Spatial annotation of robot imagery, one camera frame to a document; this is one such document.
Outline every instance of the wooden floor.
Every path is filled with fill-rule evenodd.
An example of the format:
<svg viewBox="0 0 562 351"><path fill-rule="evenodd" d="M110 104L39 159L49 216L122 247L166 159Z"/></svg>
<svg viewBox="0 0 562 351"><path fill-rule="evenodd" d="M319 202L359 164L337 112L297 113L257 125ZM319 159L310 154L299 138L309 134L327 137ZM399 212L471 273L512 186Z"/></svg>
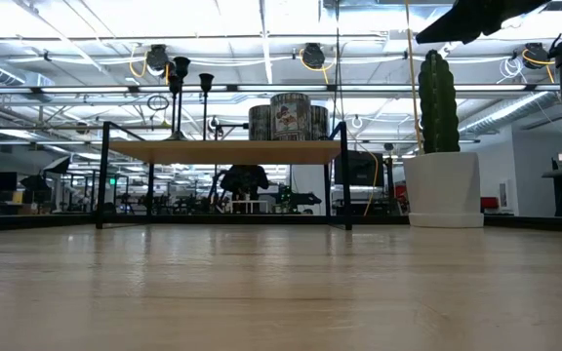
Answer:
<svg viewBox="0 0 562 351"><path fill-rule="evenodd" d="M0 350L562 351L562 233L0 232Z"/></svg>

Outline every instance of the red object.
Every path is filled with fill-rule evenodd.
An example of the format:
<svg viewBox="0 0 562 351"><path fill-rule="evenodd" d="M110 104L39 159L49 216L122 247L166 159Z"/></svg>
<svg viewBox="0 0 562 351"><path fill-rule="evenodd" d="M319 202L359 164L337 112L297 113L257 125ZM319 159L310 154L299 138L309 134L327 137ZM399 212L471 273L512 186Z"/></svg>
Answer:
<svg viewBox="0 0 562 351"><path fill-rule="evenodd" d="M480 207L483 209L497 210L500 208L498 198L481 197Z"/></svg>

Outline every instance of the black metal table leg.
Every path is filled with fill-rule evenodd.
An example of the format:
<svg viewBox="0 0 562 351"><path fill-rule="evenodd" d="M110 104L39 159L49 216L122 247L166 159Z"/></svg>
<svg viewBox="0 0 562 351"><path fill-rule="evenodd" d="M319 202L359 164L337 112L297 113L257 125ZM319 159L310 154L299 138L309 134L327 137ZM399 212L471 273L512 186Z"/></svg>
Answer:
<svg viewBox="0 0 562 351"><path fill-rule="evenodd" d="M341 140L341 181L343 182L343 217L344 228L352 230L352 212L350 209L350 169L348 166L348 136L346 122L340 122Z"/></svg>
<svg viewBox="0 0 562 351"><path fill-rule="evenodd" d="M146 189L146 217L151 220L153 216L153 188L155 184L153 180L155 179L155 165L148 165L148 188Z"/></svg>
<svg viewBox="0 0 562 351"><path fill-rule="evenodd" d="M331 223L331 176L329 175L329 164L324 165L324 198L327 223Z"/></svg>
<svg viewBox="0 0 562 351"><path fill-rule="evenodd" d="M99 167L99 201L97 203L96 227L103 229L105 211L105 183L107 182L107 157L109 155L109 122L103 122L103 140L101 142L101 162Z"/></svg>

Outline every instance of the cactus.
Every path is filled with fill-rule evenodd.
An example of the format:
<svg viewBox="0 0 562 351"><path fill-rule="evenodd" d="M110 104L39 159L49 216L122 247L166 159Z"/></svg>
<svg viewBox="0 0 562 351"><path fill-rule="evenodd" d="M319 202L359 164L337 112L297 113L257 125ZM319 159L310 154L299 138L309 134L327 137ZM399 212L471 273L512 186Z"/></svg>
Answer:
<svg viewBox="0 0 562 351"><path fill-rule="evenodd" d="M431 50L421 64L419 81L424 152L461 151L455 78L448 62Z"/></svg>

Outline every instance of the white wall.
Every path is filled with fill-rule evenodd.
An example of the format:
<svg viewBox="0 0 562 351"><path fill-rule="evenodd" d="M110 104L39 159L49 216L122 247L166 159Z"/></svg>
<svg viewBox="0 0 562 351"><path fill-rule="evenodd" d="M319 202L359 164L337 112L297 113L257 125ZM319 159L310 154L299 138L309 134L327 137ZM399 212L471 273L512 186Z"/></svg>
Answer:
<svg viewBox="0 0 562 351"><path fill-rule="evenodd" d="M554 216L554 183L542 174L552 170L551 159L562 152L562 135L514 131L513 151L519 215Z"/></svg>
<svg viewBox="0 0 562 351"><path fill-rule="evenodd" d="M503 127L497 135L482 136L480 139L479 144L463 145L462 151L478 154L481 196L500 198L500 184L507 183L507 202L510 205L501 211L519 215L511 127Z"/></svg>

